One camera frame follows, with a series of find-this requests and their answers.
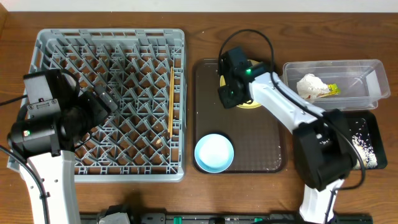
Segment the white tissue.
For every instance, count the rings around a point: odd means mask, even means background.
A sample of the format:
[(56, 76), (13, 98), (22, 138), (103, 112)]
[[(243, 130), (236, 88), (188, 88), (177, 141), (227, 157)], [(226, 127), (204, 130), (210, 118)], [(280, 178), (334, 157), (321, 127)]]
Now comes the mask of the white tissue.
[(329, 87), (312, 73), (306, 74), (297, 82), (297, 93), (304, 99), (314, 99), (319, 95), (329, 93)]

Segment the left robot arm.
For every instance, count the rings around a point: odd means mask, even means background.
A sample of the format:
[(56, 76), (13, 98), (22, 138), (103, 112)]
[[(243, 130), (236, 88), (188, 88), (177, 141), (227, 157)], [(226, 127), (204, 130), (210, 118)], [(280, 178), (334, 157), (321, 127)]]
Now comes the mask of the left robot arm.
[(20, 156), (35, 223), (80, 223), (75, 189), (75, 151), (91, 130), (117, 109), (103, 86), (27, 87), (29, 119), (13, 124), (9, 143)]

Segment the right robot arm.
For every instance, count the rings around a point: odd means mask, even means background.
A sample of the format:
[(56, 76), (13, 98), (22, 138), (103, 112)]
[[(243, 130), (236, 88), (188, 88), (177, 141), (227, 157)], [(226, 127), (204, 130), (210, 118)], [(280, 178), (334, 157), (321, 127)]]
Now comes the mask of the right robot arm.
[(220, 60), (218, 73), (225, 81), (218, 89), (225, 108), (256, 101), (292, 133), (295, 169), (305, 183), (302, 219), (332, 220), (335, 197), (358, 160), (344, 114), (306, 102), (263, 63)]

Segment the light blue bowl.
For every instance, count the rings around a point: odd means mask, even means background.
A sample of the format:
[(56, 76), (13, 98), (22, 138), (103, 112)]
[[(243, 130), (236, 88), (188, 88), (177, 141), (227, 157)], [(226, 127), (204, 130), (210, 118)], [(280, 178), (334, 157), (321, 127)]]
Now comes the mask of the light blue bowl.
[(195, 145), (194, 159), (197, 166), (211, 174), (226, 171), (234, 159), (232, 142), (221, 134), (207, 134)]

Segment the yellow round plate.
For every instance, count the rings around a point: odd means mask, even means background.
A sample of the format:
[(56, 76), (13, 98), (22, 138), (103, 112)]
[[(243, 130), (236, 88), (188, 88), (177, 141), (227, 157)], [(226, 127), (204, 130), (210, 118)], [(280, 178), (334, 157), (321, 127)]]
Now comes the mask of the yellow round plate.
[[(226, 82), (224, 80), (224, 77), (220, 76), (220, 86), (225, 86), (225, 85), (226, 85)], [(247, 103), (237, 105), (238, 108), (242, 108), (242, 109), (254, 109), (254, 108), (258, 108), (260, 106), (261, 106), (261, 104), (256, 101), (248, 101)]]

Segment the yellow green snack wrapper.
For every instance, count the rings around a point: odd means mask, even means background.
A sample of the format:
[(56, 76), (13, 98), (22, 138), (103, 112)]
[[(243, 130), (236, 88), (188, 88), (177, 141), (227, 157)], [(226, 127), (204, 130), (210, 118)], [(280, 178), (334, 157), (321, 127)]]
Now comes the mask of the yellow green snack wrapper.
[(341, 93), (341, 90), (338, 88), (338, 86), (334, 84), (329, 84), (327, 85), (328, 87), (328, 92), (326, 93), (320, 93), (317, 97), (318, 98), (323, 98), (326, 96), (331, 96), (331, 95), (339, 95)]

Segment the wooden chopstick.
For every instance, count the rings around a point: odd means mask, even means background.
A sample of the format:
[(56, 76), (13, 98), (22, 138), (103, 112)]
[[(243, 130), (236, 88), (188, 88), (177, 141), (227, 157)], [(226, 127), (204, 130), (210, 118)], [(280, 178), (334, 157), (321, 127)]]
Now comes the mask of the wooden chopstick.
[(169, 137), (172, 138), (174, 116), (174, 68), (171, 67), (170, 73), (170, 93), (169, 93)]
[(169, 118), (168, 118), (168, 132), (170, 138), (172, 137), (172, 113), (173, 113), (173, 87), (174, 87), (174, 68), (170, 68), (170, 85), (169, 85)]

